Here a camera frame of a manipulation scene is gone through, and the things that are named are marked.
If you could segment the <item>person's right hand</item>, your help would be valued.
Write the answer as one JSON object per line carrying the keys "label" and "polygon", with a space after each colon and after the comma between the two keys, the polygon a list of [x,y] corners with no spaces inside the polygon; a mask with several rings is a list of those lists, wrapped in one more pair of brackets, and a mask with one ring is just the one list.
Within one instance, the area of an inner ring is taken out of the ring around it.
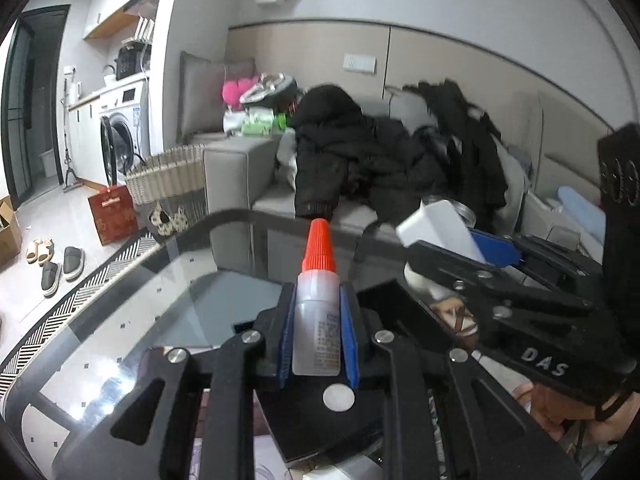
{"label": "person's right hand", "polygon": [[639,409],[639,395],[633,393],[615,414],[604,422],[597,422],[593,406],[563,396],[544,385],[528,382],[516,388],[512,396],[523,408],[529,405],[529,415],[555,441],[564,436],[562,423],[566,420],[585,422],[585,439],[589,443],[622,440]]}

